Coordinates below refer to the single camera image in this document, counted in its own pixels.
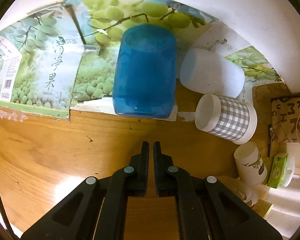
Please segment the blue translucent plastic cup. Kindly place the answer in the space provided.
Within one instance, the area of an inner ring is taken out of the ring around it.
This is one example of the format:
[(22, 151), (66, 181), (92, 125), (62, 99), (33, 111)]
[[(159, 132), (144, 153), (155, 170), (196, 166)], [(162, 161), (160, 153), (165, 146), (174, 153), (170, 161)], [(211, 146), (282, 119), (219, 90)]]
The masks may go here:
[(117, 115), (166, 119), (175, 100), (177, 43), (168, 30), (151, 24), (125, 31), (113, 84)]

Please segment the white bamboo print paper cup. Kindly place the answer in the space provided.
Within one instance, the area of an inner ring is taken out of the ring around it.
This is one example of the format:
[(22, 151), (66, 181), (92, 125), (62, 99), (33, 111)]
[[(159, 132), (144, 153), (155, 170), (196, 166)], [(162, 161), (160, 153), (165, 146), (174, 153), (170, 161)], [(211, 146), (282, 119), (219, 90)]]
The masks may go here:
[(248, 186), (261, 184), (267, 176), (267, 168), (254, 142), (240, 145), (234, 152), (240, 181)]

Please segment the grey checkered paper cup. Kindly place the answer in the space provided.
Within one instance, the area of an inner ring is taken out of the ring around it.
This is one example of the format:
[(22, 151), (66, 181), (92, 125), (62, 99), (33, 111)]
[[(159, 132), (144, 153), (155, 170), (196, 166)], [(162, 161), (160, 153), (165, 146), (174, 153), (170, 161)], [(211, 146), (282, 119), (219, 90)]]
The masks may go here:
[(248, 142), (256, 131), (257, 113), (248, 103), (205, 94), (196, 107), (194, 123), (200, 131), (241, 145)]

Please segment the white frosted plastic cup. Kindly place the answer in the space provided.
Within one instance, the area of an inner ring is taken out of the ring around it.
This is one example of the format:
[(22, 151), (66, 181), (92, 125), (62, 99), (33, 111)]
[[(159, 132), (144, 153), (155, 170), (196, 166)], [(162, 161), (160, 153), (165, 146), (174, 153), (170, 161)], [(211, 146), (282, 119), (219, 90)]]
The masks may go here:
[(245, 75), (241, 67), (221, 55), (192, 48), (183, 59), (179, 79), (194, 92), (236, 98), (243, 89)]

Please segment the green tissue pack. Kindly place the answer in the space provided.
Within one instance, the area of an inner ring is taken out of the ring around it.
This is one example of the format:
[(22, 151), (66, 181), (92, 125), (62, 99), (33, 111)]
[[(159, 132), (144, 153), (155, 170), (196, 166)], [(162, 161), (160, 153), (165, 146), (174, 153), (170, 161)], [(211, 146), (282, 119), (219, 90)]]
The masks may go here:
[(273, 157), (273, 163), (267, 185), (277, 189), (279, 186), (287, 187), (292, 181), (295, 171), (295, 157), (288, 153), (278, 153)]

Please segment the black pen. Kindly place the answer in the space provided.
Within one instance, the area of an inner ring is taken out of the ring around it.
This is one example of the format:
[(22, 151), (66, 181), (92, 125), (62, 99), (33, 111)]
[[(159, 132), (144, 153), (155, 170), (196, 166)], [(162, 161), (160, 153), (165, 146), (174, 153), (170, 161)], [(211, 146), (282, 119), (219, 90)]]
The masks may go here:
[(271, 157), (271, 152), (272, 152), (272, 144), (273, 140), (275, 139), (274, 137), (274, 130), (271, 124), (268, 125), (268, 152), (267, 152), (267, 157)]

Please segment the letter print canvas bag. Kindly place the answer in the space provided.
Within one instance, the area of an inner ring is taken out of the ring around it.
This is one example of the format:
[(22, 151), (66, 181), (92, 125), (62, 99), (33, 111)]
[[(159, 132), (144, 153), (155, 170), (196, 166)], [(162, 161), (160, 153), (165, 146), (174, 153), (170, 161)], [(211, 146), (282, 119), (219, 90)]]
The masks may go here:
[(300, 144), (300, 96), (271, 100), (271, 127), (278, 142)]

